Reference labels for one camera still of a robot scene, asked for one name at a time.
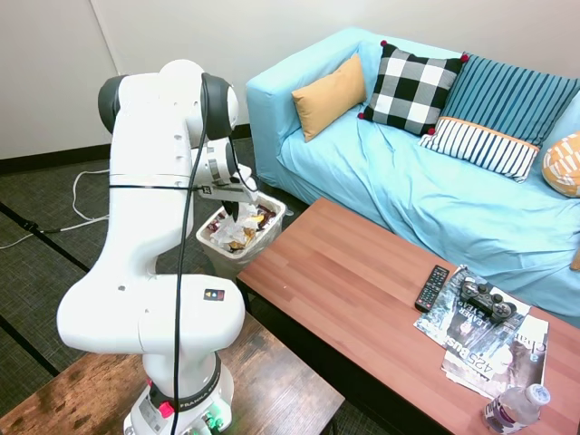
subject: wooden desk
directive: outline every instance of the wooden desk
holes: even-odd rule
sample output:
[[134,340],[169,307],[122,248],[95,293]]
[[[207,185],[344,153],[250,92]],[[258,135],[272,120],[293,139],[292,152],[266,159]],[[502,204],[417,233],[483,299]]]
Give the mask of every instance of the wooden desk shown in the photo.
[[[456,268],[320,199],[238,280],[446,430],[487,434],[480,413],[488,400],[449,381],[440,368],[444,349],[413,326],[420,315],[415,298],[436,264],[451,273]],[[531,314],[550,323],[546,387],[552,401],[526,433],[576,435],[580,330],[536,308]]]
[[[318,435],[343,403],[250,315],[234,344],[219,355],[236,385],[234,422],[225,435]],[[86,355],[6,414],[0,433],[121,435],[145,379],[137,355]]]

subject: magazine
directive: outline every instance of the magazine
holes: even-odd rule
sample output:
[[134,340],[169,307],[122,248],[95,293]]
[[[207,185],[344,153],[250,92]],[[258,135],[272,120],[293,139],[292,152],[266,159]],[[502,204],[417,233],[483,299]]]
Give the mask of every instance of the magazine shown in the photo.
[[458,356],[446,352],[442,370],[447,377],[493,399],[510,387],[544,383],[548,322],[531,315],[522,323],[515,339],[495,353],[491,379],[470,368]]
[[494,286],[491,293],[502,295],[504,301],[516,306],[517,312],[505,322],[493,323],[476,306],[460,300],[461,284],[468,276],[477,284],[487,283],[465,266],[459,267],[441,289],[431,310],[415,326],[473,370],[491,379],[495,372],[491,363],[494,354],[513,342],[530,306]]

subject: couch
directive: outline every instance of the couch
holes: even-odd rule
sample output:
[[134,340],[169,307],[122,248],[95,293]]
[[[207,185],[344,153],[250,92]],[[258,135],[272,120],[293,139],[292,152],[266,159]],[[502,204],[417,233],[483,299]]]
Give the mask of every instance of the couch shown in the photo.
[[580,327],[580,272],[570,269],[580,199],[551,189],[540,170],[549,145],[580,131],[580,94],[523,184],[421,148],[404,130],[359,120],[362,104],[305,143],[291,92],[358,53],[368,103],[382,39],[418,56],[461,55],[351,28],[262,72],[246,87],[258,177],[306,203],[329,198]]

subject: water bottle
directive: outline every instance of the water bottle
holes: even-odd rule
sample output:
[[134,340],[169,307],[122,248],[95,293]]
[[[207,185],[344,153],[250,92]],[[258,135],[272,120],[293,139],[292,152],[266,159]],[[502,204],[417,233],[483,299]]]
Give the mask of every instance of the water bottle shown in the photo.
[[513,387],[483,409],[483,421],[493,433],[514,433],[540,418],[540,407],[550,402],[550,393],[539,383]]

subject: game controller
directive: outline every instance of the game controller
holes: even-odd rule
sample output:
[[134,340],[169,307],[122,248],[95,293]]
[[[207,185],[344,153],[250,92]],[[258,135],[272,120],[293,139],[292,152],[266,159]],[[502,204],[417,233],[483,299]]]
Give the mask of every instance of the game controller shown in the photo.
[[467,277],[461,284],[460,298],[462,301],[469,302],[481,311],[489,314],[492,322],[504,322],[517,311],[514,304],[504,302],[502,295],[491,294],[491,289],[485,284],[476,284],[475,279]]

